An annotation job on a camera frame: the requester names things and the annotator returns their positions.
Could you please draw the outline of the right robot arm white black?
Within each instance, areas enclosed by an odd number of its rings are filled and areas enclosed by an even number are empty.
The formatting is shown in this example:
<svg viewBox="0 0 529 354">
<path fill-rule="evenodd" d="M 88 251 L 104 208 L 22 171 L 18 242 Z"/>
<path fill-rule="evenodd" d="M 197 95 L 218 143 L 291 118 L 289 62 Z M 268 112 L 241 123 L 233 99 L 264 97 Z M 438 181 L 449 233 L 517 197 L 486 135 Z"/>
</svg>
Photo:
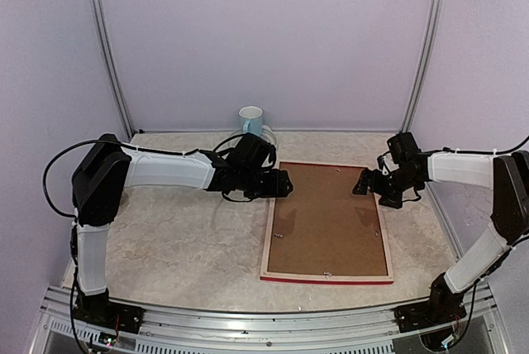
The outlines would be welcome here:
<svg viewBox="0 0 529 354">
<path fill-rule="evenodd" d="M 472 246 L 431 283 L 427 300 L 398 306 L 395 316 L 402 331 L 435 326 L 466 317 L 463 298 L 479 280 L 498 268 L 528 234 L 528 153 L 393 150 L 396 169 L 363 169 L 352 192 L 377 194 L 379 204 L 401 208 L 408 189 L 419 191 L 428 182 L 457 185 L 458 211 L 451 216 L 479 220 Z"/>
</svg>

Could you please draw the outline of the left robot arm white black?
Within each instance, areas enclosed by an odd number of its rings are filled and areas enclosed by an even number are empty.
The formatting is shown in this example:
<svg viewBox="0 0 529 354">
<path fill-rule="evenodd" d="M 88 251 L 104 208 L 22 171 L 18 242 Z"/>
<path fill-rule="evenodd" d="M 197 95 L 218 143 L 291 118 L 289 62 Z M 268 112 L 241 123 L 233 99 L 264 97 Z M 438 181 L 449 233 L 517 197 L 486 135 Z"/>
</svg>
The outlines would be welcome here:
<svg viewBox="0 0 529 354">
<path fill-rule="evenodd" d="M 72 256 L 78 307 L 100 325 L 116 308 L 106 282 L 107 237 L 125 189 L 169 186 L 215 192 L 228 199 L 239 191 L 255 199 L 286 198 L 293 191 L 288 172 L 276 168 L 274 145 L 246 133 L 235 146 L 186 153 L 141 148 L 101 136 L 72 176 L 74 226 Z"/>
</svg>

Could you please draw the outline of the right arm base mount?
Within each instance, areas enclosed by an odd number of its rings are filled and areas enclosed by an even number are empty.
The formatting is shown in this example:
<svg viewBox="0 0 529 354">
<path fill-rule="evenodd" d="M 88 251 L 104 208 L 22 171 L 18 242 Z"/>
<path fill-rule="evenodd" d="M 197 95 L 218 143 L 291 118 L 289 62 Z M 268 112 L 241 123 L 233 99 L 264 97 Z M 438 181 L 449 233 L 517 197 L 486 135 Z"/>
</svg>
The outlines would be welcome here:
<svg viewBox="0 0 529 354">
<path fill-rule="evenodd" d="M 466 316 L 464 295 L 448 288 L 431 287 L 427 300 L 400 305 L 394 310 L 400 333 L 453 323 Z"/>
</svg>

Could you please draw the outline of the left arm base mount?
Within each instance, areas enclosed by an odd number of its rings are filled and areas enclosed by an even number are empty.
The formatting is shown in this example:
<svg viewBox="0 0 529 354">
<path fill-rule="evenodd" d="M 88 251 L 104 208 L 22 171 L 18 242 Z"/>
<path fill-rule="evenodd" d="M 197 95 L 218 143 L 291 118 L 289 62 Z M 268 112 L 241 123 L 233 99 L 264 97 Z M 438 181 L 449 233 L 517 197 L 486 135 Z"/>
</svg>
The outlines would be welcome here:
<svg viewBox="0 0 529 354">
<path fill-rule="evenodd" d="M 138 306 L 116 302 L 76 304 L 74 318 L 115 332 L 138 334 L 145 310 Z"/>
</svg>

